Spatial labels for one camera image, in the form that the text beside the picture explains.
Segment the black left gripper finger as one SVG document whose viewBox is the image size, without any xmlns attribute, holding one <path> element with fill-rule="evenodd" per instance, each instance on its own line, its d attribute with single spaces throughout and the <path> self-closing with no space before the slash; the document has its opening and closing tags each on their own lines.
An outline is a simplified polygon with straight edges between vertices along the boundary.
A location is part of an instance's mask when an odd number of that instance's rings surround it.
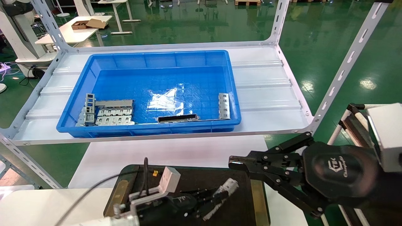
<svg viewBox="0 0 402 226">
<path fill-rule="evenodd" d="M 216 191 L 217 188 L 195 189 L 188 191 L 188 194 L 192 196 L 196 202 L 211 202 L 215 198 Z"/>
<path fill-rule="evenodd" d="M 205 199 L 201 202 L 191 203 L 188 207 L 188 213 L 195 218 L 207 221 L 218 211 L 224 202 L 225 199 Z"/>
</svg>

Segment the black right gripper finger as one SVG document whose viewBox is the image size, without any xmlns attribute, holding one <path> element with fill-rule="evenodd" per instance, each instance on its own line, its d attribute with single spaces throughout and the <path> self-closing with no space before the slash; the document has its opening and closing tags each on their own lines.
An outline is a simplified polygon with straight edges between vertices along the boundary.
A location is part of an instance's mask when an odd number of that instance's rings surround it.
<svg viewBox="0 0 402 226">
<path fill-rule="evenodd" d="M 280 176 L 271 173 L 249 173 L 250 179 L 255 179 L 266 183 L 273 190 L 277 191 L 285 199 L 293 203 L 304 213 L 310 214 L 314 218 L 320 218 L 324 214 L 326 203 L 320 203 L 310 196 L 307 196 L 299 189 L 286 182 Z"/>
<path fill-rule="evenodd" d="M 303 176 L 303 157 L 296 150 L 313 143 L 311 132 L 305 132 L 264 152 L 251 151 L 247 156 L 230 156 L 228 166 L 247 173 Z"/>
</svg>

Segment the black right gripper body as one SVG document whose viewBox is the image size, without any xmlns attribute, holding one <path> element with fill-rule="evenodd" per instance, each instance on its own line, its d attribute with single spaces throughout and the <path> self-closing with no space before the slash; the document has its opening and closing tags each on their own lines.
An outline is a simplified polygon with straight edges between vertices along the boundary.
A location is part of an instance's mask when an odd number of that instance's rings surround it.
<svg viewBox="0 0 402 226">
<path fill-rule="evenodd" d="M 328 199 L 366 197 L 376 186 L 380 165 L 370 148 L 316 142 L 302 157 L 307 183 Z"/>
</svg>

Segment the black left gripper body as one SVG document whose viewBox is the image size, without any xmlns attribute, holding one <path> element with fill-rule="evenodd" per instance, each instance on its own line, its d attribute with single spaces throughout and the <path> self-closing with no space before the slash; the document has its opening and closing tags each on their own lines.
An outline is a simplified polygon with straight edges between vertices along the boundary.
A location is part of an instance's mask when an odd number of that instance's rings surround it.
<svg viewBox="0 0 402 226">
<path fill-rule="evenodd" d="M 197 199 L 189 194 L 165 196 L 138 206 L 141 226 L 176 226 L 188 220 L 197 210 Z"/>
</svg>

